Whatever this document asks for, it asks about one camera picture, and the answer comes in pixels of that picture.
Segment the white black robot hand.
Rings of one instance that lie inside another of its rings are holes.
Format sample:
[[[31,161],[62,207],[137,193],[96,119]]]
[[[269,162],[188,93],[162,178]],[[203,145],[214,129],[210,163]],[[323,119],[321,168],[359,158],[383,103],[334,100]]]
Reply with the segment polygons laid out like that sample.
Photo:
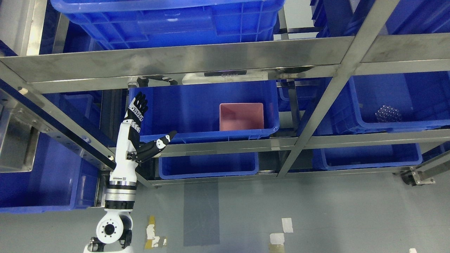
[[[116,167],[109,179],[113,189],[136,189],[137,166],[161,153],[177,134],[177,131],[171,131],[159,139],[140,144],[141,126],[148,111],[147,103],[145,94],[137,93],[120,124],[115,152]]]

